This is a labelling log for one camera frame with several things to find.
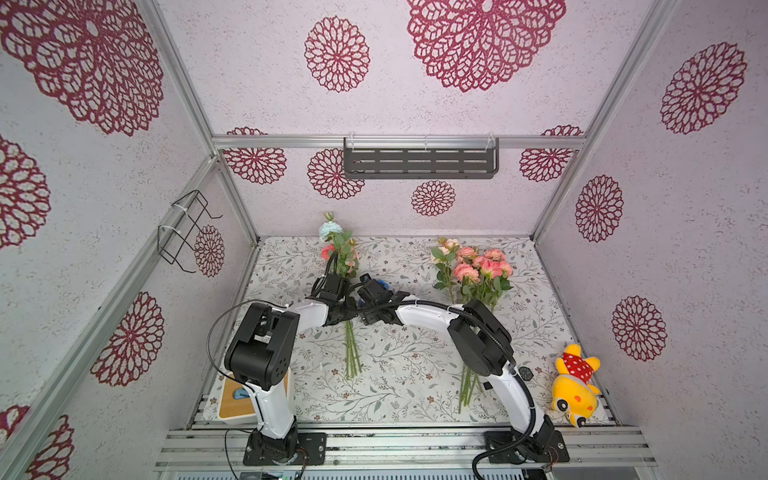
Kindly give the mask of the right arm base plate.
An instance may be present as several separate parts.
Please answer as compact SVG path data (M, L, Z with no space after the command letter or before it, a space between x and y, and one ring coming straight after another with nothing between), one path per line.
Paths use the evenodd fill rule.
M514 449L497 453L497 450L511 443L516 435L513 431L488 431L484 433L485 447L492 454L492 464L521 465L523 463L568 463L570 455L563 435L558 430L542 429Z

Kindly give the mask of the mixed pastel flower bouquet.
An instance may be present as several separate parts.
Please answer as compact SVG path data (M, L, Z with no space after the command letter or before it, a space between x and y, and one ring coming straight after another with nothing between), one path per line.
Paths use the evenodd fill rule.
M349 296L355 287L354 280L357 274L359 259L355 250L355 241L352 232L344 230L334 220L331 212L324 214L325 222L319 228L319 238L327 245L322 250L322 258L326 261L324 275L338 274L349 282L346 295ZM361 369L358 348L354 338L354 330L351 320L341 323L345 330L346 348L346 379L353 379Z

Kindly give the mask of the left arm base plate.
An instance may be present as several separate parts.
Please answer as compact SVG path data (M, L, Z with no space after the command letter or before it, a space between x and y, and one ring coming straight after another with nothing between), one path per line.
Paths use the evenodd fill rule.
M246 444L245 466L316 466L325 463L328 436L325 433L291 431L284 439L253 432Z

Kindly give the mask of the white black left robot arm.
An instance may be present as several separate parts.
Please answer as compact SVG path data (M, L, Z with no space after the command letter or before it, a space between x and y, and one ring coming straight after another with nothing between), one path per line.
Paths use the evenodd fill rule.
M251 304L231 340L224 366L248 393L263 435L284 440L295 416L284 387L299 333L355 317L358 302L348 298L330 305L305 299L288 307Z

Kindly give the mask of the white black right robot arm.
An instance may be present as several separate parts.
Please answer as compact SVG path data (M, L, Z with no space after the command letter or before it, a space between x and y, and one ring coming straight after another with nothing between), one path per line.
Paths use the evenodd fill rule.
M482 302L473 299L464 305L445 305L408 297L366 305L354 312L374 323L447 331L464 364L490 383L506 409L511 428L523 438L532 438L541 430L545 414L520 375L509 334Z

